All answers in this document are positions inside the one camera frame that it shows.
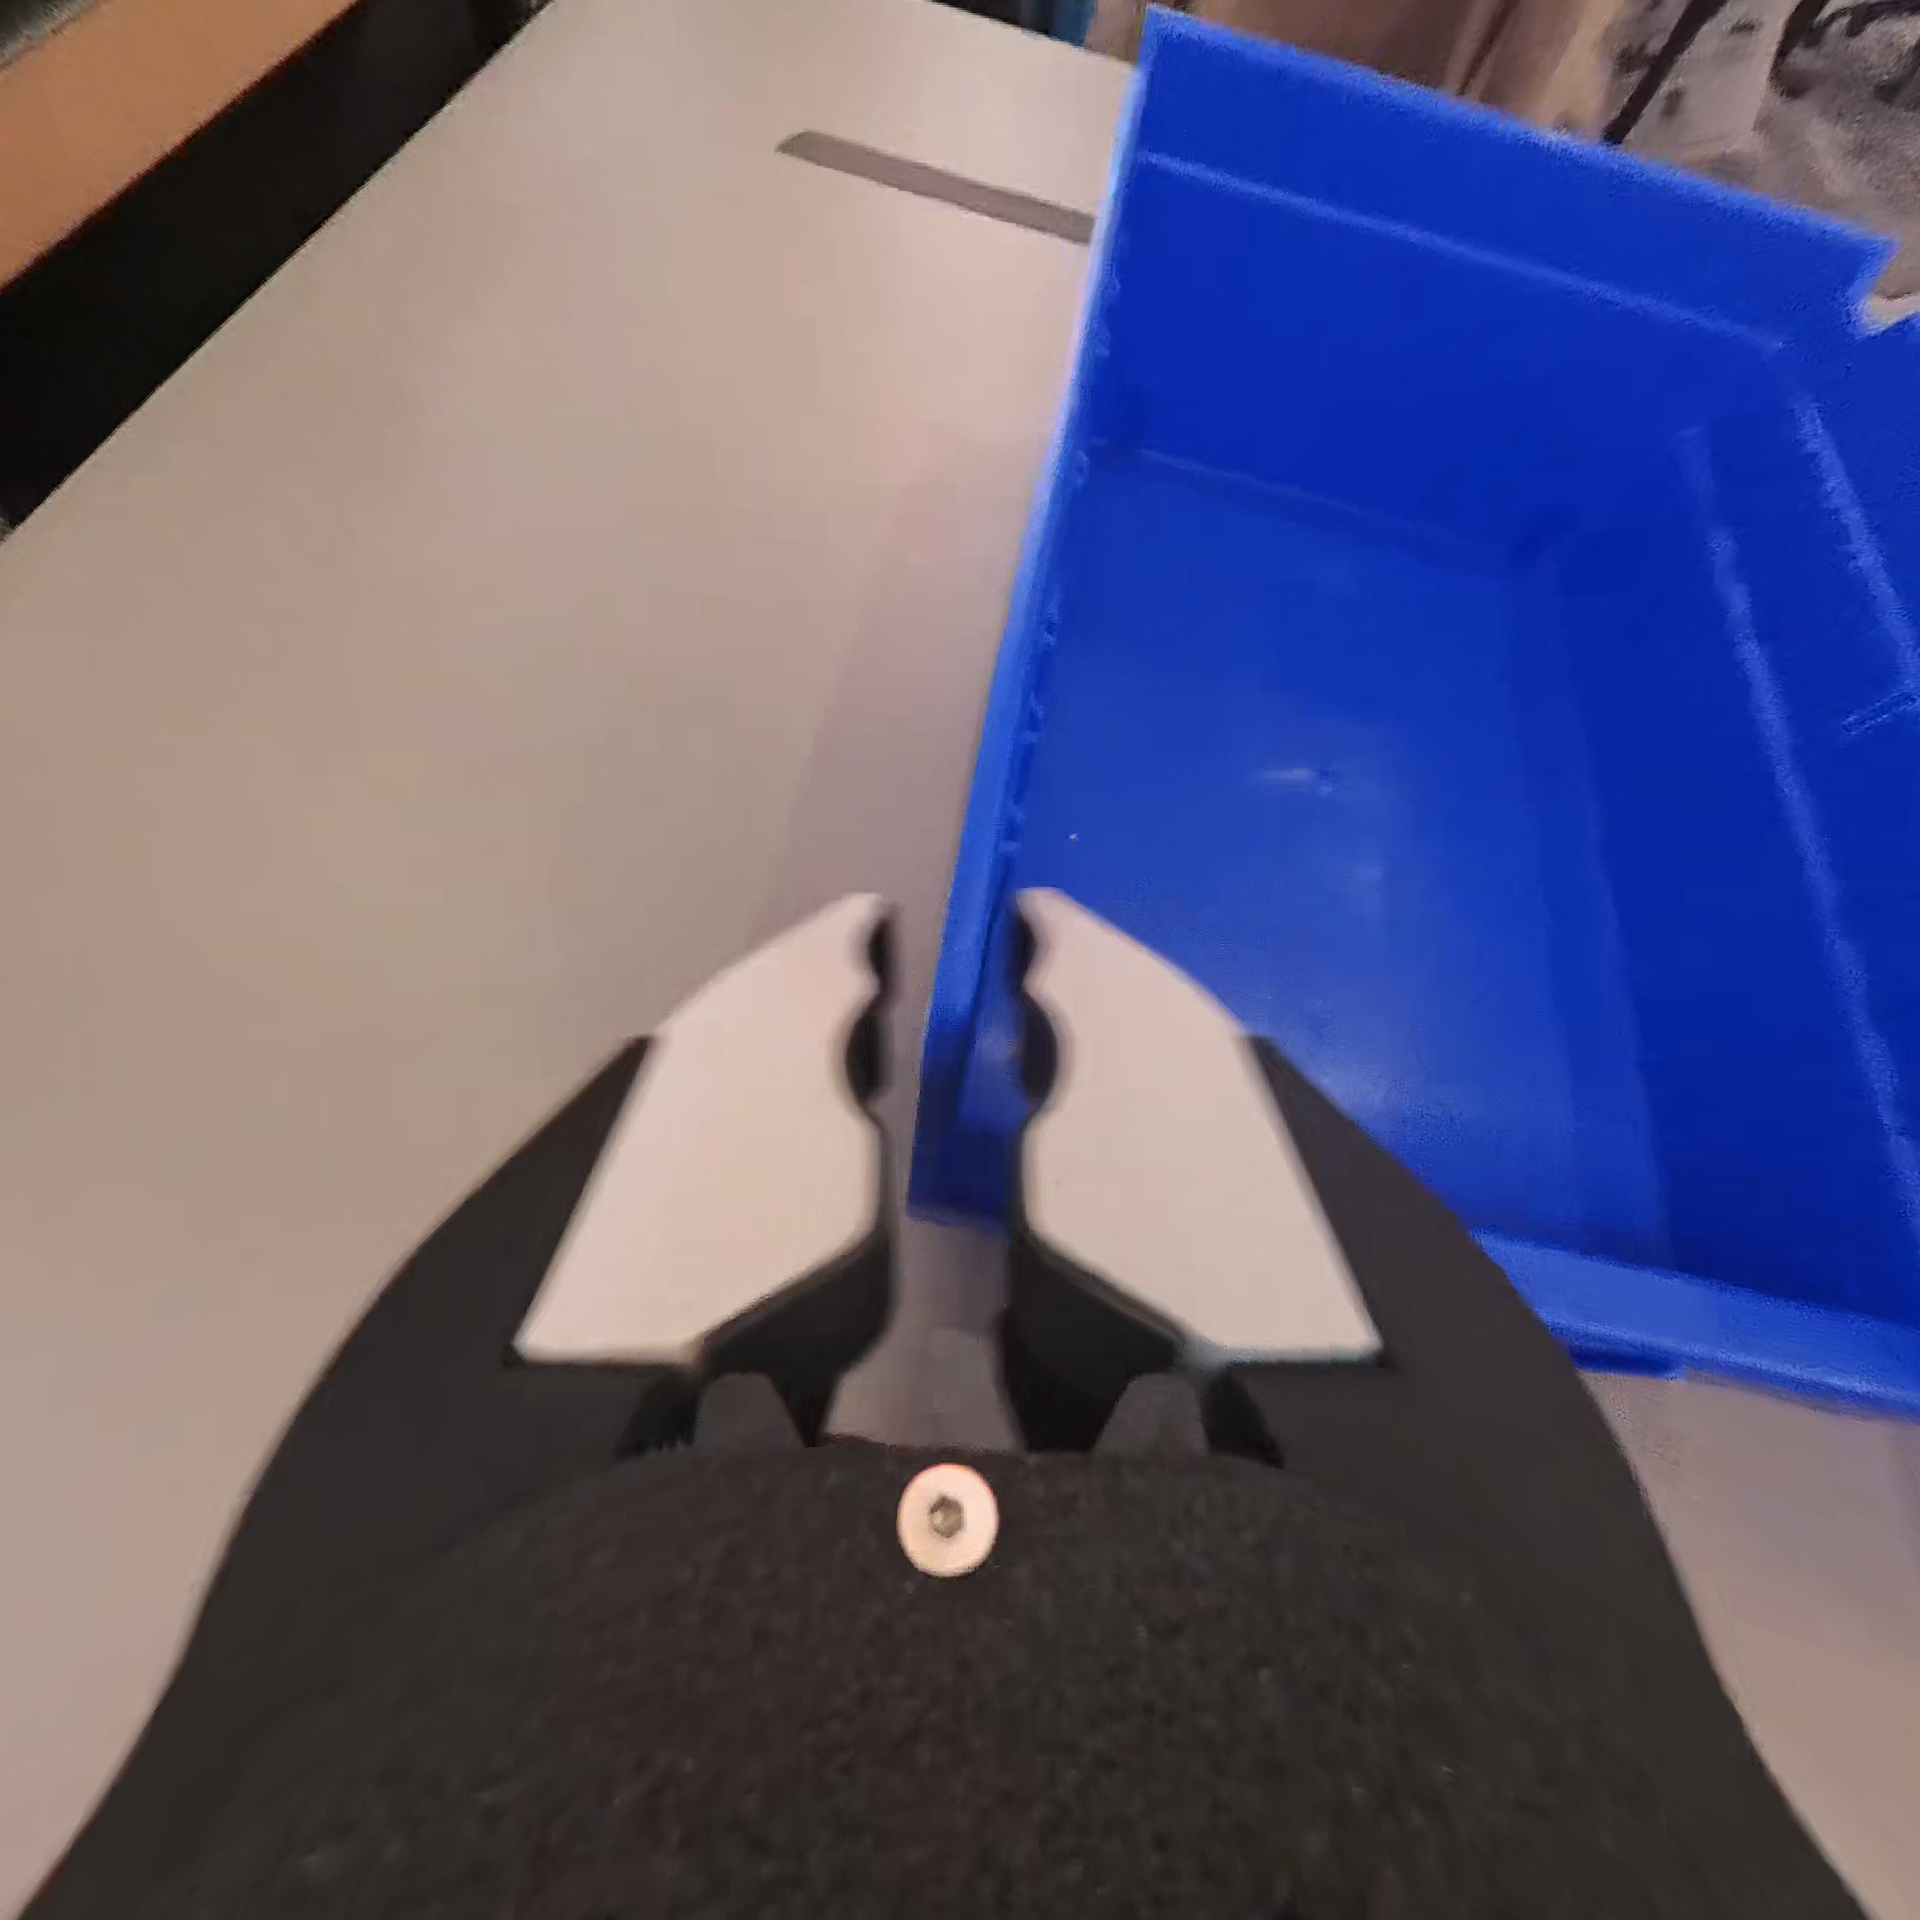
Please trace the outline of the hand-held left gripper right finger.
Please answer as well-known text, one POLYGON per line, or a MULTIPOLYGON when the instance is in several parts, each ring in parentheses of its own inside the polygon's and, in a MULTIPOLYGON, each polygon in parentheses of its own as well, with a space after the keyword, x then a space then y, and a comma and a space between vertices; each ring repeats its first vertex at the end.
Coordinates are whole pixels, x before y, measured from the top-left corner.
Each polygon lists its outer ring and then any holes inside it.
POLYGON ((1090 1452, 1133 1379, 1366 1369, 1379 1325, 1227 1007, 1060 889, 1015 907, 1005 1397, 1032 1452, 1090 1452))

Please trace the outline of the blue plastic bin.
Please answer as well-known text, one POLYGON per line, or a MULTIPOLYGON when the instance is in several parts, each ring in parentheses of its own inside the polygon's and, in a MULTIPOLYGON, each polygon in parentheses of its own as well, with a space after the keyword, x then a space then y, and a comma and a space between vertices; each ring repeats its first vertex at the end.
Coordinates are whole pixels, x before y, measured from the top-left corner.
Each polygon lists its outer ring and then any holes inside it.
POLYGON ((1569 1347, 1916 1414, 1890 244, 1153 11, 957 835, 909 1202, 1005 1218, 1005 917, 1209 989, 1569 1347))

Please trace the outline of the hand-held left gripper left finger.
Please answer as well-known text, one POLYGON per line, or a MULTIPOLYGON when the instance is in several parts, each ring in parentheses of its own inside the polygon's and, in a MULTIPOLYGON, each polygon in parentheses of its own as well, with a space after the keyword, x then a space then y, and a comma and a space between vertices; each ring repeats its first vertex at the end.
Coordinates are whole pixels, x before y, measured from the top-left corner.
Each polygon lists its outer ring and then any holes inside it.
POLYGON ((892 907, 842 895, 695 989, 640 1048, 515 1357, 759 1374, 816 1441, 893 1302, 892 984, 892 907))

